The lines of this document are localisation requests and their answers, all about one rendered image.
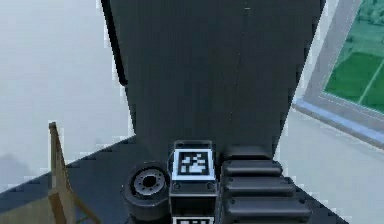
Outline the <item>wooden chair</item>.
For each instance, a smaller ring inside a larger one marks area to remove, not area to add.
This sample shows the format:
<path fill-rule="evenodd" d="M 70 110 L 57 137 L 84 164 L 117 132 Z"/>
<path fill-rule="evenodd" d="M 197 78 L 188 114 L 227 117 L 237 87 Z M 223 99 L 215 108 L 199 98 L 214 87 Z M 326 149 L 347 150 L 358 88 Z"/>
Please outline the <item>wooden chair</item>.
<path fill-rule="evenodd" d="M 82 224 L 91 220 L 101 224 L 99 217 L 73 191 L 65 165 L 59 131 L 55 122 L 49 124 L 51 143 L 51 189 L 48 199 L 54 224 Z"/>

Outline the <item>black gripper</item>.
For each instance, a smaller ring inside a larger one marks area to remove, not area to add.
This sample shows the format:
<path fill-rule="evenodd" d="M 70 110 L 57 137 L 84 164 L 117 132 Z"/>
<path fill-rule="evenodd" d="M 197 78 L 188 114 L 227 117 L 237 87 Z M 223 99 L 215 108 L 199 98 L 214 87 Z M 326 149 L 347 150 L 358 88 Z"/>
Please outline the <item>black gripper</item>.
<path fill-rule="evenodd" d="M 127 224 L 169 224 L 170 178 L 165 163 L 143 162 L 128 173 L 121 189 Z"/>

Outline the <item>grey framed window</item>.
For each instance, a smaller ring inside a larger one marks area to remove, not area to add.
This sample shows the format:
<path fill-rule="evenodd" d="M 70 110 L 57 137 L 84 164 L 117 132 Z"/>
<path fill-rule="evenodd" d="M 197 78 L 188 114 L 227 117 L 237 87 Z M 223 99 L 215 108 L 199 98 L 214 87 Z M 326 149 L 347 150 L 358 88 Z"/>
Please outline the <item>grey framed window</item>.
<path fill-rule="evenodd" d="M 326 0 L 298 111 L 384 150 L 384 0 Z"/>

